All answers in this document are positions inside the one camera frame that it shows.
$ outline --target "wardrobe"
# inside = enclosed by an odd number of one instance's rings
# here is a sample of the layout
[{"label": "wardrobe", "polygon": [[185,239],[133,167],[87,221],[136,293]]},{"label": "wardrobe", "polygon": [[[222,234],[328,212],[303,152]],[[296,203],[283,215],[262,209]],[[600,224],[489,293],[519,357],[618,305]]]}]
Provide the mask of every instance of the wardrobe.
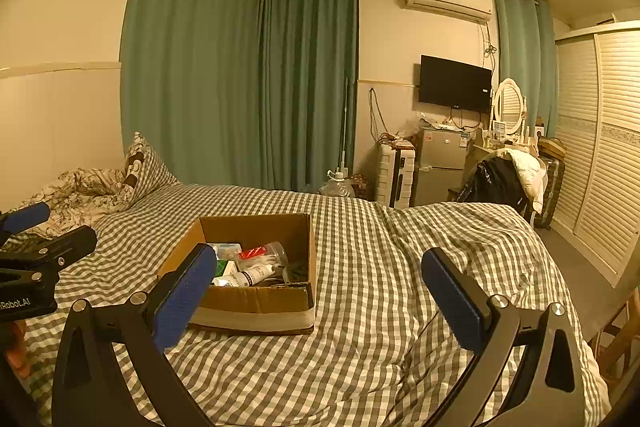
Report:
[{"label": "wardrobe", "polygon": [[640,21],[556,39],[566,171],[552,227],[616,286],[639,260]]}]

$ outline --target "human hand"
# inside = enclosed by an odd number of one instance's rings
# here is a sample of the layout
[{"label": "human hand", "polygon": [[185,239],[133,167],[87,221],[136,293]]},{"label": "human hand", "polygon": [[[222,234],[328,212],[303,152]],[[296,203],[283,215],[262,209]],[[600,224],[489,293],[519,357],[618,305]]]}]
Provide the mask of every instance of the human hand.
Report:
[{"label": "human hand", "polygon": [[27,330],[25,321],[0,325],[5,326],[13,334],[13,342],[6,348],[4,357],[16,375],[27,378],[31,372],[31,363],[27,359],[27,345],[24,342],[24,333]]}]

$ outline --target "gingham blanket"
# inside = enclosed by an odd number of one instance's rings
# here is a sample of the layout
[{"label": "gingham blanket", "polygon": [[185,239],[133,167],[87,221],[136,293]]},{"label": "gingham blanket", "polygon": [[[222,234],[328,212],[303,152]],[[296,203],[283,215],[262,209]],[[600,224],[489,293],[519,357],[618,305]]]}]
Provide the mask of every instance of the gingham blanket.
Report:
[{"label": "gingham blanket", "polygon": [[[603,416],[586,344],[555,263],[506,206],[439,203],[395,211],[356,199],[241,187],[158,188],[94,227],[95,253],[61,272],[59,310],[29,322],[30,386],[45,422],[56,352],[71,304],[120,303],[156,282],[156,270],[198,216],[311,215],[318,253],[316,327],[310,335],[254,337],[188,330],[166,354],[216,425],[421,425],[462,374],[460,348],[420,277],[420,257],[441,247],[490,295],[520,307],[566,304],[582,360],[586,425]],[[158,419],[116,347],[123,374],[149,419]],[[512,352],[484,419],[494,415],[522,348]]]}]

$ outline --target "white suitcase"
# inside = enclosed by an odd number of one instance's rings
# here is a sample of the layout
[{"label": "white suitcase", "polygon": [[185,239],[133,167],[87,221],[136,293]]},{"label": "white suitcase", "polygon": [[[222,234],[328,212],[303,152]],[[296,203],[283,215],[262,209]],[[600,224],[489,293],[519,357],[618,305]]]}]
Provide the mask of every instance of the white suitcase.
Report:
[{"label": "white suitcase", "polygon": [[409,208],[414,181],[415,150],[411,142],[396,140],[380,145],[376,201],[392,208]]}]

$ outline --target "silver screw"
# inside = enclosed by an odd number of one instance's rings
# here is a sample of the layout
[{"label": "silver screw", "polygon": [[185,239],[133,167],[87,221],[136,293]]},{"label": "silver screw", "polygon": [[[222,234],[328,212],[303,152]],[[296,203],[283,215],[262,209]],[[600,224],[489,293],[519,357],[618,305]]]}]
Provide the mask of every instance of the silver screw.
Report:
[{"label": "silver screw", "polygon": [[503,295],[493,295],[490,300],[496,308],[506,308],[509,305],[509,299]]},{"label": "silver screw", "polygon": [[146,293],[144,292],[135,292],[132,296],[129,297],[131,304],[140,305],[146,301]]},{"label": "silver screw", "polygon": [[559,302],[551,303],[551,311],[553,311],[556,315],[561,316],[564,315],[564,306],[562,306]]},{"label": "silver screw", "polygon": [[71,306],[71,308],[73,309],[73,311],[79,313],[86,308],[86,301],[84,299],[79,299],[76,302],[74,302],[74,305]]}]

